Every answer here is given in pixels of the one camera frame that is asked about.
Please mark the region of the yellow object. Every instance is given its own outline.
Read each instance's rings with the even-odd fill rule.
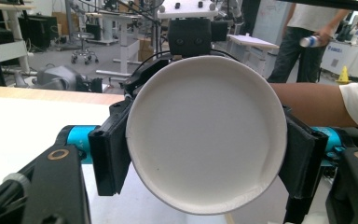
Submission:
[[[341,75],[339,76],[338,80],[336,80],[338,84],[348,84],[350,83],[350,79],[348,77],[348,69],[347,66],[344,66],[341,71]]]

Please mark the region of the jeans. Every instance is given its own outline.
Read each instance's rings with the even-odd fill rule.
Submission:
[[[297,27],[286,28],[286,33],[275,61],[274,70],[267,79],[268,82],[286,82],[298,57],[300,57],[300,61],[296,82],[316,82],[326,46],[303,48],[299,44],[303,37],[313,35],[313,33],[313,31]]]

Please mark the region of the chair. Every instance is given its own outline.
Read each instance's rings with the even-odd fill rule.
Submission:
[[[92,59],[92,56],[95,57],[95,62],[98,63],[98,57],[95,55],[95,52],[90,51],[84,45],[86,39],[94,38],[94,34],[78,32],[73,33],[73,37],[81,41],[81,49],[74,50],[74,52],[72,53],[71,63],[76,63],[77,56],[84,57],[84,64],[89,64]]]

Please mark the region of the table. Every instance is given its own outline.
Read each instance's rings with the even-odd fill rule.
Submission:
[[[101,40],[93,40],[89,39],[90,43],[97,43],[97,44],[105,44],[106,46],[110,46],[113,43],[116,43],[117,40],[113,38],[112,33],[112,23],[110,23],[110,27],[108,27],[106,21],[103,21],[103,15],[98,12],[88,12],[86,13],[87,17],[94,18],[98,20],[98,24],[103,25],[103,29],[101,29]]]
[[[321,68],[340,75],[344,66],[350,77],[358,78],[358,45],[333,40],[327,45]]]
[[[0,45],[0,62],[6,61],[13,58],[19,58],[21,70],[25,73],[30,72],[28,64],[28,52],[25,42],[22,40],[22,34],[19,24],[19,19],[17,13],[22,10],[33,9],[33,6],[24,6],[24,5],[8,5],[0,4],[0,10],[7,13],[8,18],[10,19],[10,30],[13,33],[15,41],[13,43],[1,44]]]
[[[228,35],[229,40],[241,46],[245,46],[243,63],[254,69],[258,74],[263,75],[266,67],[266,57],[270,49],[278,49],[279,46],[271,44],[267,41],[251,37],[249,35]],[[251,48],[261,49],[261,54],[251,50]],[[256,65],[252,63],[251,57],[256,57],[258,61]]]
[[[131,15],[125,13],[115,13],[100,10],[98,13],[86,13],[86,15],[91,17],[102,17],[103,18],[103,29],[104,34],[103,38],[109,38],[112,36],[112,29],[113,21],[116,23],[116,27],[120,30],[120,59],[113,60],[113,62],[120,63],[120,72],[111,72],[111,71],[103,71],[97,70],[97,74],[108,75],[118,77],[118,81],[122,81],[124,77],[129,77],[131,74],[128,73],[128,63],[137,63],[128,61],[128,59],[138,59],[138,50],[139,50],[139,40],[138,36],[138,29],[134,28],[134,39],[135,42],[132,44],[128,43],[128,33],[127,33],[127,25],[132,24],[134,20],[139,20],[141,16],[139,15]]]
[[[52,146],[65,125],[99,125],[121,95],[0,87],[0,183]],[[179,212],[147,190],[130,167],[120,195],[97,194],[92,165],[82,165],[93,223],[233,223]]]

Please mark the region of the white paper bowl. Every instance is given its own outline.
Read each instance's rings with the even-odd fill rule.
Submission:
[[[141,89],[127,123],[146,187],[190,214],[222,214],[272,183],[286,149],[282,105],[267,81],[233,60],[172,63]]]

